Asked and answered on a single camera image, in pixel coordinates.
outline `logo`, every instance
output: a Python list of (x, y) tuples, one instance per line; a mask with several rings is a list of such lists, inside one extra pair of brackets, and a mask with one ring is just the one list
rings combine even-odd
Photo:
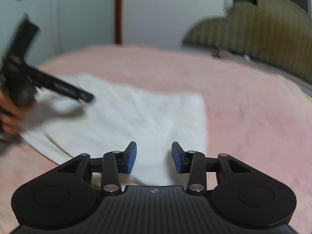
[(13, 65), (11, 62), (7, 63), (7, 68), (13, 73), (19, 72), (18, 68), (15, 65)]
[(10, 54), (10, 59), (13, 63), (17, 63), (18, 65), (21, 65), (21, 58), (18, 55)]
[(87, 97), (86, 97), (82, 92), (80, 93), (80, 96), (81, 96), (84, 100), (87, 99)]
[(76, 96), (76, 93), (75, 93), (73, 90), (67, 88), (66, 86), (63, 86), (63, 85), (61, 85), (61, 84), (59, 84), (59, 83), (57, 83), (57, 82), (55, 82), (55, 81), (53, 81), (53, 85), (54, 85), (57, 89), (59, 89), (59, 90), (65, 91), (65, 92), (67, 92), (67, 93), (69, 93), (69, 94), (71, 94), (71, 95)]
[(155, 194), (155, 193), (158, 193), (158, 192), (159, 192), (159, 190), (158, 190), (158, 189), (156, 189), (156, 188), (153, 188), (152, 190), (150, 190), (150, 192), (152, 192), (153, 194)]

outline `human hand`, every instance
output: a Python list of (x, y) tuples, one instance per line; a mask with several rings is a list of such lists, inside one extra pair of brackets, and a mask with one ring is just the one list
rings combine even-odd
[(9, 98), (9, 95), (5, 91), (0, 90), (0, 108), (3, 109), (3, 111), (8, 112), (0, 114), (3, 130), (9, 134), (16, 133), (18, 125), (34, 107), (35, 100), (26, 106), (17, 107)]

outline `door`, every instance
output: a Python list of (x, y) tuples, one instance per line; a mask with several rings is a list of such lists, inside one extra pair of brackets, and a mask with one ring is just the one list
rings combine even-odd
[(115, 42), (115, 0), (58, 0), (59, 53)]

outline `white towel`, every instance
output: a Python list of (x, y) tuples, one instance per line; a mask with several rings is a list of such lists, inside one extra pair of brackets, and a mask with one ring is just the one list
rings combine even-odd
[[(83, 152), (92, 158), (137, 143), (137, 157), (125, 184), (184, 185), (171, 158), (171, 144), (205, 153), (204, 100), (199, 94), (159, 94), (113, 84), (88, 74), (61, 77), (95, 95), (89, 105), (42, 91), (21, 136), (40, 153), (62, 164)], [(92, 180), (99, 184), (99, 176)]]

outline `circular pad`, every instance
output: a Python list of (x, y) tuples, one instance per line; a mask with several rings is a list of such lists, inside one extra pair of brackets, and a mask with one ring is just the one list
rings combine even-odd
[(40, 188), (34, 194), (34, 200), (44, 207), (56, 207), (68, 201), (71, 193), (68, 189), (59, 186)]
[(238, 197), (248, 205), (261, 207), (274, 200), (274, 193), (266, 187), (249, 186), (241, 188)]

